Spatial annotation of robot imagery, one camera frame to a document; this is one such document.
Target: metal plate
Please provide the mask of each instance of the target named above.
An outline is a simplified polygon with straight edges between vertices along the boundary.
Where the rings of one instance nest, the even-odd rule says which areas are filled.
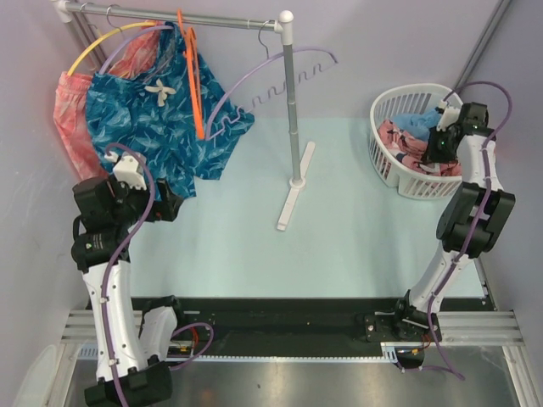
[[[174,373],[174,397],[156,407],[518,407],[501,348],[447,349],[465,382],[384,364],[195,363]],[[441,364],[430,349],[425,364]],[[96,363],[78,362],[66,406],[85,403]]]

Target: clothing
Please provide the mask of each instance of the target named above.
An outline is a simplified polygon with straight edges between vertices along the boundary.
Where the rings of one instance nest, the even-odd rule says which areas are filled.
[[[110,142],[125,144],[142,153],[155,179],[165,178],[172,191],[184,198],[195,196],[193,177],[218,180],[238,139],[253,125],[252,114],[240,111],[241,119],[227,125],[212,141],[198,140],[188,85],[185,43],[176,25],[160,32],[154,66],[131,80],[96,74],[87,94],[87,127],[102,166]],[[199,55],[202,114],[204,120],[224,94]],[[217,121],[238,117],[225,103]]]
[[[397,114],[392,119],[401,130],[408,131],[413,137],[418,140],[427,142],[430,138],[430,128],[436,127],[441,120],[441,113],[436,109],[430,109],[428,112],[419,113],[402,113]]]
[[[133,77],[148,70],[156,59],[159,37],[159,32],[150,32],[131,42],[123,57],[113,65],[109,73]],[[87,91],[91,86],[91,79],[90,75],[68,76],[63,72],[56,90],[53,111],[54,124],[82,180],[106,175],[92,146],[85,120]]]
[[[408,131],[401,130],[390,120],[383,122],[378,129],[378,134],[384,146],[410,170],[430,176],[459,176],[462,174],[462,168],[457,162],[437,165],[424,164],[421,159],[428,143],[417,140]]]

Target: white plastic basket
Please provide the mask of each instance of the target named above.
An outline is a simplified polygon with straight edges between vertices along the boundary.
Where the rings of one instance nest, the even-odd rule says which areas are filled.
[[[460,176],[426,176],[405,167],[384,146],[378,128],[384,120],[400,113],[424,113],[438,105],[451,89],[434,83],[419,83],[395,87],[382,93],[370,110],[372,135],[369,152],[373,167],[388,187],[398,187],[398,193],[413,199],[438,199],[452,195],[462,182]],[[453,94],[448,99],[452,106],[460,108],[462,100]]]

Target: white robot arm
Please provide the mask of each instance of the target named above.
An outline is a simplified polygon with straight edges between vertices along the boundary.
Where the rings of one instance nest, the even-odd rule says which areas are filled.
[[[419,282],[399,302],[396,328],[402,337],[427,331],[428,312],[435,319],[445,293],[466,265],[491,250],[515,204],[495,172],[495,142],[486,125],[486,106],[465,103],[446,107],[431,129],[425,158],[462,165],[462,184],[439,219],[439,245]]]
[[[149,201],[139,163],[130,154],[121,158],[112,154],[110,158],[116,163],[112,176],[91,178],[73,188],[81,215],[74,222],[72,257],[87,285],[98,342],[98,384],[85,390],[85,400],[89,406],[119,405],[112,370],[115,365],[126,401],[138,407],[171,397],[171,374],[165,359],[172,333],[186,321],[175,297],[157,298],[143,311],[142,329],[136,331],[127,247],[111,268],[107,296],[103,298],[109,259],[125,240],[128,229],[143,216]],[[153,203],[145,220],[173,221],[182,199],[173,194],[166,181],[156,183],[161,200]],[[86,230],[80,234],[81,224]],[[103,303],[107,304],[108,321],[104,321]]]

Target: blue swim trunks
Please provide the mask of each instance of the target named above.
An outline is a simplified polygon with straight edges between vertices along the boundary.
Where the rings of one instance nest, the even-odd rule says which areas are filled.
[[[87,93],[87,127],[101,165],[111,173],[113,165],[104,159],[110,142],[119,142],[142,153],[155,179],[165,178],[171,189],[184,198],[196,195],[194,177],[218,180],[238,139],[255,122],[240,109],[241,118],[213,140],[198,140],[193,119],[185,43],[177,25],[160,33],[154,66],[132,79],[95,74]],[[209,67],[199,55],[199,73],[204,125],[224,95]],[[234,121],[237,108],[225,103],[212,125],[221,129],[224,117]]]

